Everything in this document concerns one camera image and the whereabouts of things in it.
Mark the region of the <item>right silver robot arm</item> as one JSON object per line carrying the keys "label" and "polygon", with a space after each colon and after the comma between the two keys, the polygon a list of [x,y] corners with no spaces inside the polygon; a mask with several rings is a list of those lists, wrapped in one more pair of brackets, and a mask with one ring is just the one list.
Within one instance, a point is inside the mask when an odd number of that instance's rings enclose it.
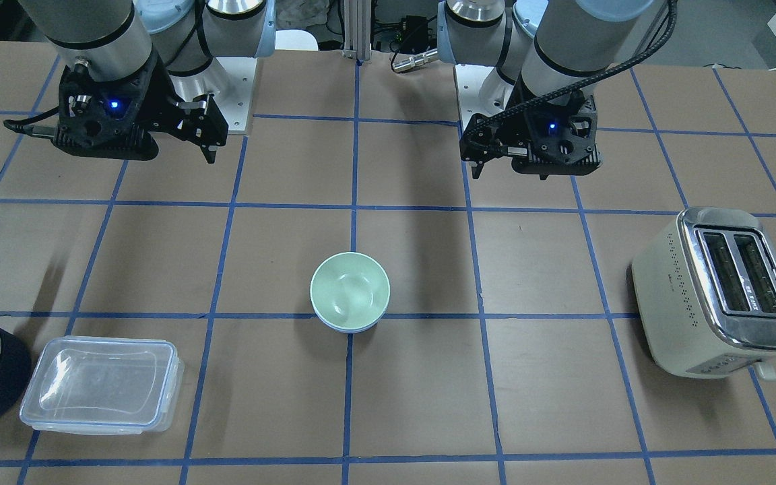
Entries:
{"label": "right silver robot arm", "polygon": [[3,125],[70,156],[153,160],[163,133],[214,163],[236,92],[221,59],[276,46],[273,1],[20,4],[65,67],[55,108]]}

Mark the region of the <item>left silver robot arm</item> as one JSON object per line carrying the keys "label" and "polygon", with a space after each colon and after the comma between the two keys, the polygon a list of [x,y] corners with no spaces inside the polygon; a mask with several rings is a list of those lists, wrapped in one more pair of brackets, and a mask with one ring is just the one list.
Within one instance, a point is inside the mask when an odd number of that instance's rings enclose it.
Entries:
{"label": "left silver robot arm", "polygon": [[616,62],[650,1],[546,1],[529,18],[529,1],[441,1],[439,59],[493,67],[511,83],[493,114],[474,113],[459,153],[480,178],[488,162],[509,158],[517,174],[540,179],[584,176],[600,168],[593,92],[600,82],[650,58],[674,33],[678,4],[666,1],[662,30],[631,58]]}

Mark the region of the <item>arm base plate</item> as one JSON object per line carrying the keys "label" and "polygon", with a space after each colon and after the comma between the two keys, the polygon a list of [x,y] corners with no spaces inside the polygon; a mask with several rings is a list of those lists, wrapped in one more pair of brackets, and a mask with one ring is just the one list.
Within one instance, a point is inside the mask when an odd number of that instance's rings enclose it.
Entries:
{"label": "arm base plate", "polygon": [[222,57],[212,59],[212,64],[200,73],[170,78],[178,95],[185,100],[203,93],[212,94],[228,123],[229,134],[248,135],[258,66],[256,58]]}
{"label": "arm base plate", "polygon": [[463,129],[474,114],[491,117],[502,112],[513,89],[497,68],[484,65],[456,65],[455,83]]}

